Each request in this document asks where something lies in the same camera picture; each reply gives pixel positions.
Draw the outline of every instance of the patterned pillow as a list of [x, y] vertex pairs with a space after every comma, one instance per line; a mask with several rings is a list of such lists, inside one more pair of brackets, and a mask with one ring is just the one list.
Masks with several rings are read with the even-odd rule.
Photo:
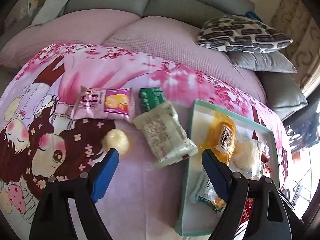
[[283, 49], [292, 39], [257, 20], [225, 16], [207, 21], [198, 34], [200, 46], [220, 51], [268, 53]]

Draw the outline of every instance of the pink blanket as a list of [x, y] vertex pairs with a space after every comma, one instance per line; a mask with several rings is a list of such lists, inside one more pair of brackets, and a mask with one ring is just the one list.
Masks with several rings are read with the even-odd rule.
[[[182, 239], [178, 218], [185, 162], [154, 170], [155, 158], [143, 137], [125, 121], [70, 119], [80, 87], [132, 87], [139, 107], [143, 87], [162, 87], [187, 130], [195, 99], [222, 106], [273, 131], [280, 186], [288, 177], [291, 152], [280, 118], [255, 98], [185, 65], [117, 47], [53, 44], [32, 58], [0, 100], [0, 204], [11, 227], [28, 239], [36, 206], [50, 176], [59, 181], [90, 171], [105, 151], [101, 139], [124, 130], [131, 153], [119, 167], [97, 209], [117, 239]], [[79, 221], [74, 221], [80, 228]]]

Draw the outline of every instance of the blue gripper pad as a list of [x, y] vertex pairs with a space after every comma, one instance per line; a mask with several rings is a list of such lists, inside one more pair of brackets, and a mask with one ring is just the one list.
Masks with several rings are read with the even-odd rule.
[[229, 201], [228, 184], [206, 150], [202, 153], [202, 166], [218, 195], [226, 203]]
[[93, 191], [91, 194], [91, 199], [94, 203], [105, 195], [113, 174], [119, 164], [119, 153], [115, 149], [111, 149], [107, 153], [108, 160], [106, 161], [104, 167], [101, 168], [97, 178], [93, 182]]

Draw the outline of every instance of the plastic wrapper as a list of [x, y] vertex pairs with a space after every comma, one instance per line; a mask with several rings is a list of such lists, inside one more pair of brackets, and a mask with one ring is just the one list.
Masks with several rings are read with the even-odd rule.
[[270, 148], [267, 145], [266, 141], [262, 141], [260, 139], [258, 139], [258, 141], [259, 141], [261, 152], [262, 152], [261, 160], [263, 163], [267, 163], [270, 159]]
[[232, 171], [241, 172], [247, 179], [259, 180], [263, 172], [261, 155], [259, 141], [251, 138], [238, 139], [229, 167]]
[[166, 101], [162, 88], [141, 88], [139, 92], [142, 112], [148, 112]]
[[224, 210], [226, 206], [225, 201], [218, 197], [205, 171], [199, 176], [196, 188], [190, 195], [190, 201], [191, 203], [205, 203], [213, 210], [219, 212], [219, 214]]
[[81, 87], [80, 97], [71, 112], [72, 119], [112, 119], [131, 123], [135, 103], [131, 89]]
[[158, 159], [156, 168], [182, 161], [198, 153], [198, 147], [187, 137], [170, 101], [164, 101], [149, 112], [137, 116], [133, 123], [143, 132], [151, 152]]
[[235, 137], [234, 122], [227, 115], [215, 111], [207, 138], [199, 146], [199, 150], [203, 152], [205, 149], [211, 149], [220, 162], [228, 165], [234, 150]]

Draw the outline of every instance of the pink cheek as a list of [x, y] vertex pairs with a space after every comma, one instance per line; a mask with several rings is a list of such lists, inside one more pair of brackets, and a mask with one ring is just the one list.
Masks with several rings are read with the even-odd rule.
[[65, 144], [64, 144], [64, 142], [57, 142], [56, 144], [55, 144], [55, 148], [57, 149], [57, 150], [60, 150], [62, 153], [66, 153], [66, 146], [65, 146]]
[[45, 134], [39, 139], [39, 147], [45, 148], [50, 142], [50, 135]]
[[29, 139], [29, 133], [28, 133], [28, 130], [25, 127], [23, 127], [23, 129], [21, 131], [21, 137], [25, 141]]
[[14, 123], [13, 122], [9, 122], [9, 124], [7, 126], [8, 131], [12, 131], [13, 128], [14, 128]]

